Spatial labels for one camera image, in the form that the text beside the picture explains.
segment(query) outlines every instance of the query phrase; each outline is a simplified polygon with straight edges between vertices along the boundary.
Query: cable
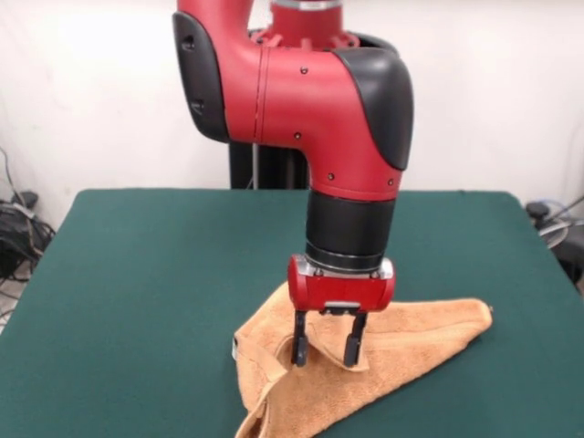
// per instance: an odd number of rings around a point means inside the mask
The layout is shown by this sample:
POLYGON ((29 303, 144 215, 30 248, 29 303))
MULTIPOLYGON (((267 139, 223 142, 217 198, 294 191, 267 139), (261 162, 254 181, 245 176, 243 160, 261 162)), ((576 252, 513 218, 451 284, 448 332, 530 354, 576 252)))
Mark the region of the cable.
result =
POLYGON ((14 308, 11 308, 11 309, 7 310, 7 311, 6 311, 6 312, 4 312, 4 313, 0 313, 0 319, 2 319, 2 318, 6 318, 8 315, 10 315, 10 314, 11 314, 12 312, 14 312, 14 311, 15 311, 15 310, 14 310, 14 308))
POLYGON ((578 205, 579 203, 584 202, 584 194, 582 194, 576 201, 574 201, 573 203, 569 204, 568 206, 564 207, 562 210, 560 210, 559 212, 557 212, 556 214, 553 214, 552 216, 550 216, 548 219, 546 219, 546 221, 544 222, 544 224, 549 224, 551 221, 553 221, 554 219, 559 218, 562 214, 567 213, 568 211, 570 211, 572 208, 574 208, 576 205, 578 205))
MULTIPOLYGON (((566 213, 568 213, 568 210, 566 208, 566 205, 561 203, 560 201, 556 201, 555 199, 538 199, 536 201, 537 203, 546 203, 547 205, 553 205, 557 208, 559 208, 559 211, 566 211, 566 213)), ((566 214, 566 217, 571 219, 571 215, 570 213, 566 214)))
POLYGON ((572 226, 584 226, 584 220, 580 219, 578 221, 565 222, 563 224, 551 225, 547 228, 543 228, 542 230, 540 230, 539 236, 543 237, 545 235, 550 235, 552 233, 555 233, 556 231, 564 230, 566 228, 571 228, 572 226))
POLYGON ((22 195, 16 190, 15 185, 12 182, 12 176, 10 175, 10 166, 8 166, 8 154, 6 153, 2 146, 0 146, 0 153, 4 155, 4 170, 6 173, 6 179, 8 180, 8 184, 10 184, 10 188, 14 192, 15 196, 18 198, 18 201, 20 201, 22 205, 26 205, 25 200, 22 199, 22 195))
POLYGON ((7 294, 7 293, 6 293, 5 291, 3 291, 3 290, 0 290, 0 295, 2 295, 3 297, 6 297, 6 298, 13 299, 14 301, 18 301, 18 300, 20 299, 20 297, 17 297, 16 295, 10 295, 10 294, 7 294))

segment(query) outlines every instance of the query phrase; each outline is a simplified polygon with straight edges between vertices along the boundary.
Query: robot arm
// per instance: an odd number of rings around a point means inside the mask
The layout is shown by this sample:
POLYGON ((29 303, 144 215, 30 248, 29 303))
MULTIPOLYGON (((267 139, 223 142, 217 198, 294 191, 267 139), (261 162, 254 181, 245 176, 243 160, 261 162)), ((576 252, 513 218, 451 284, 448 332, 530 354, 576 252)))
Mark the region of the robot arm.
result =
POLYGON ((179 0, 174 29, 185 95, 209 138, 306 155, 307 247, 288 267, 297 309, 293 361, 306 360, 307 311, 349 312, 356 315, 350 366, 367 312, 386 308, 393 295, 383 254, 412 138, 410 77, 391 49, 253 42, 252 3, 179 0))

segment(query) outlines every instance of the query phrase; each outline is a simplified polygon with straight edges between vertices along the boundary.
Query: black cable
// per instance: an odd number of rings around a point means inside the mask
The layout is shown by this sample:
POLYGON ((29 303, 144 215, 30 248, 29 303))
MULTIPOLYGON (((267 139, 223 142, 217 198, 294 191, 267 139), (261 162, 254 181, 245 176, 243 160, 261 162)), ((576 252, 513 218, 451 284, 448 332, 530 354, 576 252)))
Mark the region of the black cable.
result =
POLYGON ((0 290, 0 295, 2 295, 3 297, 6 297, 6 298, 13 299, 14 301, 18 301, 20 299, 16 295, 7 294, 4 290, 0 290))
POLYGON ((26 203, 16 190, 10 174, 8 154, 2 147, 0 147, 0 153, 4 155, 8 184, 15 198, 20 199, 22 204, 0 201, 0 277, 25 283, 28 278, 16 276, 16 271, 28 261, 28 270, 32 275, 41 256, 55 236, 55 230, 26 209, 26 203))
POLYGON ((10 246, 10 249, 12 249, 15 252, 17 252, 18 254, 20 254, 22 257, 24 257, 29 262, 31 262, 31 263, 37 262, 37 260, 32 255, 27 254, 26 250, 23 250, 22 248, 20 248, 18 246, 18 244, 16 244, 14 241, 11 241, 10 239, 6 239, 0 235, 0 242, 4 242, 8 246, 10 246))
POLYGON ((549 224, 554 219, 558 219, 562 214, 569 212, 572 208, 574 208, 576 205, 578 205, 579 203, 582 203, 582 202, 584 202, 584 194, 582 194, 573 203, 570 203, 570 204, 566 205, 562 210, 560 210, 556 214, 551 215, 548 219, 546 219, 546 221, 544 222, 544 225, 549 224))
POLYGON ((12 312, 14 312, 15 310, 13 308, 11 308, 10 310, 7 310, 4 313, 0 313, 0 319, 7 317, 8 315, 10 315, 12 312))

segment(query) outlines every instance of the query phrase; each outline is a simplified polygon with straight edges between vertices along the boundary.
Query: folded towel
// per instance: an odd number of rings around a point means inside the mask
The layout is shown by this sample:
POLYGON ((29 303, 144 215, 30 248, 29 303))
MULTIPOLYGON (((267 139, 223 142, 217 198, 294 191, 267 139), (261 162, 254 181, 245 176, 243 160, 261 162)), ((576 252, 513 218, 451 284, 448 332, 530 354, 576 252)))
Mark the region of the folded towel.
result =
POLYGON ((303 368, 290 363, 294 308, 281 286, 235 333, 239 390, 248 415, 237 438, 302 438, 396 390, 460 352, 492 323, 478 299, 392 302, 369 315, 359 364, 343 365, 353 317, 308 312, 303 368))

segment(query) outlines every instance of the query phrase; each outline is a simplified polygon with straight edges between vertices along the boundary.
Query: green tabletop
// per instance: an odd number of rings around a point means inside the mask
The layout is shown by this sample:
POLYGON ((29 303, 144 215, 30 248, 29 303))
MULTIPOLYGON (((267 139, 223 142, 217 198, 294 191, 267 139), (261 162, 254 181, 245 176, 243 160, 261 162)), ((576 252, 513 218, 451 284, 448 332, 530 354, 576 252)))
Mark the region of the green tabletop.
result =
MULTIPOLYGON (((302 251, 306 201, 82 193, 0 336, 0 436, 233 436, 232 335, 302 251)), ((402 193, 388 256, 396 299, 480 297, 494 325, 323 436, 584 437, 584 307, 516 199, 402 193)))

